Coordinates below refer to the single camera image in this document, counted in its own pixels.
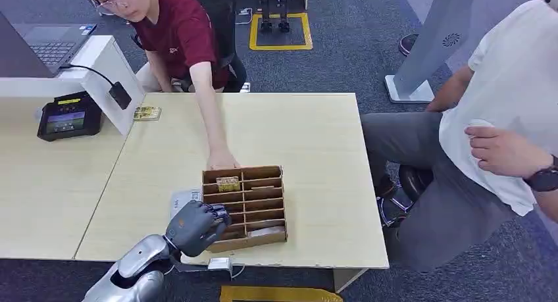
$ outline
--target red shirt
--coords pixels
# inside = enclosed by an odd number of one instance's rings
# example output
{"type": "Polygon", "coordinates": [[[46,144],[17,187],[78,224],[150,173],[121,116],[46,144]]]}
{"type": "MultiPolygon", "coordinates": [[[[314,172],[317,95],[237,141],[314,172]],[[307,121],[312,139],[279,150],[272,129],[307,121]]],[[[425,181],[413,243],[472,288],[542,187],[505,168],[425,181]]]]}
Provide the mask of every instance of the red shirt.
{"type": "Polygon", "coordinates": [[[182,79],[192,65],[207,61],[213,70],[213,88],[226,85],[228,69],[218,65],[215,33],[197,0],[159,0],[157,24],[144,18],[132,25],[143,48],[163,58],[171,77],[182,79]]]}

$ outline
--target gray pants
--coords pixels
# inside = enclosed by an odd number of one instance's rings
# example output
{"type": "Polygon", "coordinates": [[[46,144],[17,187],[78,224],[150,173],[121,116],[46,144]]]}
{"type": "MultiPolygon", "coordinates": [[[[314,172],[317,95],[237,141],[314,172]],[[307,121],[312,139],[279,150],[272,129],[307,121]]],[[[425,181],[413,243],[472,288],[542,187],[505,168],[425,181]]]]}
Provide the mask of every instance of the gray pants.
{"type": "Polygon", "coordinates": [[[431,168],[434,173],[434,181],[401,226],[385,234],[390,260],[419,271],[430,271],[485,242],[501,223],[516,217],[445,155],[438,140],[441,118],[441,113],[361,117],[374,183],[385,175],[386,161],[431,168]]]}

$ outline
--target woman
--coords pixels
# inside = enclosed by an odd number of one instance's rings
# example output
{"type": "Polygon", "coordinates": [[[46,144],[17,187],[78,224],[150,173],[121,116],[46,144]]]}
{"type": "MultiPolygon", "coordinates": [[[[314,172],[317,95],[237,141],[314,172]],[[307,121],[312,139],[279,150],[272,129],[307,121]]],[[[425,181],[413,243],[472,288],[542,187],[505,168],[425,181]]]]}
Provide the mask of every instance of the woman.
{"type": "Polygon", "coordinates": [[[97,8],[129,20],[148,63],[137,76],[147,91],[172,92],[171,79],[192,81],[209,142],[208,169],[239,167],[231,154],[215,92],[229,71],[218,65],[215,33],[196,0],[92,0],[97,8]]]}

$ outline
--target light wooden table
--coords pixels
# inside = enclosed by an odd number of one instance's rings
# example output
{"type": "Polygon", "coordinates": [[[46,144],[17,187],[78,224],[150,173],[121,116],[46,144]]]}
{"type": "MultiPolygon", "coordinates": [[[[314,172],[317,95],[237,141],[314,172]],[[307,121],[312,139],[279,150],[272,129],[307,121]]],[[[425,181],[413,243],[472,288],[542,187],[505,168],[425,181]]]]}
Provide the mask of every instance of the light wooden table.
{"type": "Polygon", "coordinates": [[[0,98],[0,258],[72,259],[124,144],[100,134],[46,142],[35,112],[52,98],[0,98]]]}
{"type": "MultiPolygon", "coordinates": [[[[207,263],[333,268],[340,291],[368,268],[388,268],[355,95],[222,94],[229,146],[242,165],[284,167],[288,241],[207,263]]],[[[149,94],[159,121],[135,122],[76,256],[121,258],[169,221],[173,191],[199,187],[207,142],[195,96],[149,94]]]]}

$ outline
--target black cable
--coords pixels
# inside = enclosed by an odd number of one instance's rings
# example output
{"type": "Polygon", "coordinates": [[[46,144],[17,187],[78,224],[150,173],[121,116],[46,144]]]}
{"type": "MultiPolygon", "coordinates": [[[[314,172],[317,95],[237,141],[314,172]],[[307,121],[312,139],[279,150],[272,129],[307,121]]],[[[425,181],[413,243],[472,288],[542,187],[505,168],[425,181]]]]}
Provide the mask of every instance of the black cable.
{"type": "Polygon", "coordinates": [[[60,68],[63,68],[63,69],[69,69],[69,68],[85,68],[86,70],[90,70],[90,71],[92,71],[93,73],[96,73],[96,74],[99,75],[100,77],[104,78],[107,82],[109,82],[109,84],[110,84],[112,87],[114,87],[114,84],[111,82],[110,79],[108,79],[105,75],[102,75],[101,73],[99,73],[98,71],[96,71],[96,70],[94,70],[94,69],[92,69],[92,68],[90,68],[90,67],[83,66],[83,65],[66,64],[66,65],[60,66],[60,68]]]}

